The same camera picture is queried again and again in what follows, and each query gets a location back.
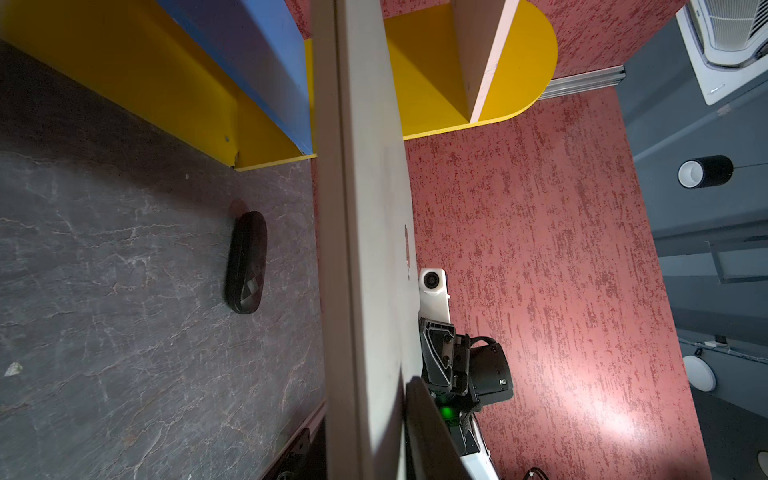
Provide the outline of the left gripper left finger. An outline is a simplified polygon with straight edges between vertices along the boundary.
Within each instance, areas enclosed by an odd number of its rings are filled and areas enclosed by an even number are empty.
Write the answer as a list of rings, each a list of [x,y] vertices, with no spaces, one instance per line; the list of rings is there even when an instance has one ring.
[[[327,478],[325,414],[307,418],[260,476],[263,480]]]

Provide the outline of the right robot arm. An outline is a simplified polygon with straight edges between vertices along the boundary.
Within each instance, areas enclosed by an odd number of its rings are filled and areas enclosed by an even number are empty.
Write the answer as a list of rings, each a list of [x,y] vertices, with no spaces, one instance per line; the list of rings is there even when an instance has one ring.
[[[497,479],[477,414],[513,398],[502,345],[488,336],[459,334],[451,323],[419,319],[422,378],[446,424],[460,460],[474,479]]]

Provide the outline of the right aluminium corner post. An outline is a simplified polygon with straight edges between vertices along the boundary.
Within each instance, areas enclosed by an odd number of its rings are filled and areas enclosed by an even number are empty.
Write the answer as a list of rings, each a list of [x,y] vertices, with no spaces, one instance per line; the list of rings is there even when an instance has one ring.
[[[626,78],[623,65],[553,79],[540,100],[558,98],[603,88],[615,87]]]

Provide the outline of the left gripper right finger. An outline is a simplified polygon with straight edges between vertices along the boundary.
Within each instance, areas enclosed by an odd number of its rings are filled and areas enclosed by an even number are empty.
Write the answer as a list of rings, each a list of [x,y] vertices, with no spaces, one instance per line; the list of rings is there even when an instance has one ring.
[[[470,479],[426,383],[413,377],[406,385],[406,478]]]

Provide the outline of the black glasses case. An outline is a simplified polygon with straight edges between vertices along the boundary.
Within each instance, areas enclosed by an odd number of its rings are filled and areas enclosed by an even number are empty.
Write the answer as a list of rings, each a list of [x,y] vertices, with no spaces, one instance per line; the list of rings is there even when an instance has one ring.
[[[224,287],[227,305],[238,314],[252,314],[260,306],[267,248],[264,216],[258,211],[243,214],[234,226]]]

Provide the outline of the ceiling air conditioner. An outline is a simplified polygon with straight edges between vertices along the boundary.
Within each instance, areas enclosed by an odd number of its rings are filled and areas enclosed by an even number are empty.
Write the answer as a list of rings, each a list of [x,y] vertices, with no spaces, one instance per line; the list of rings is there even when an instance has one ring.
[[[676,21],[707,105],[767,73],[767,0],[689,1]]]

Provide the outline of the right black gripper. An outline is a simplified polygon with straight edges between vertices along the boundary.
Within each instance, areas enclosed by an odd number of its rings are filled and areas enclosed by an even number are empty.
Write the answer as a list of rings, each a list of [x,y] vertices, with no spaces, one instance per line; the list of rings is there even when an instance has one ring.
[[[432,392],[464,396],[469,390],[469,336],[445,322],[419,319],[422,378]]]

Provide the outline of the silver laptop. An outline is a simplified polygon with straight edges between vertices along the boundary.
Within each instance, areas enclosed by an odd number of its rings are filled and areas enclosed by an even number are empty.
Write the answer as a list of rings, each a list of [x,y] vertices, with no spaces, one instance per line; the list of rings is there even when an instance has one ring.
[[[412,196],[382,9],[312,5],[327,475],[406,475],[421,368]]]

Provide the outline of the black cylindrical ceiling lamp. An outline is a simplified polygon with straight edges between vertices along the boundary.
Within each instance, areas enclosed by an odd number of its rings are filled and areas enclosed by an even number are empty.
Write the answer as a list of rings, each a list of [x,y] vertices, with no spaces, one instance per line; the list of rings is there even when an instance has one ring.
[[[723,155],[687,160],[678,169],[678,183],[686,189],[701,189],[727,183],[734,172],[732,161]]]

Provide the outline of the yellow pink blue shelf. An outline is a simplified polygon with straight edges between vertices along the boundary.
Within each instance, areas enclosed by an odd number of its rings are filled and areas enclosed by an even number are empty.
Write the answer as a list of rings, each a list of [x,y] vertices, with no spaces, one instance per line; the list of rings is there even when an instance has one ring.
[[[527,1],[451,1],[384,22],[405,139],[510,119],[557,40]],[[283,1],[5,1],[4,42],[226,166],[314,156],[313,45]]]

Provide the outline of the round white ceiling light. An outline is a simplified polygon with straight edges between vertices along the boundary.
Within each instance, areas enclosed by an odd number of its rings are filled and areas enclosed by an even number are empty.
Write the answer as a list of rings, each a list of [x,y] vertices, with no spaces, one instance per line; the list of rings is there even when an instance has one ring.
[[[700,356],[684,356],[683,362],[689,384],[693,388],[702,392],[712,392],[716,389],[715,373]]]

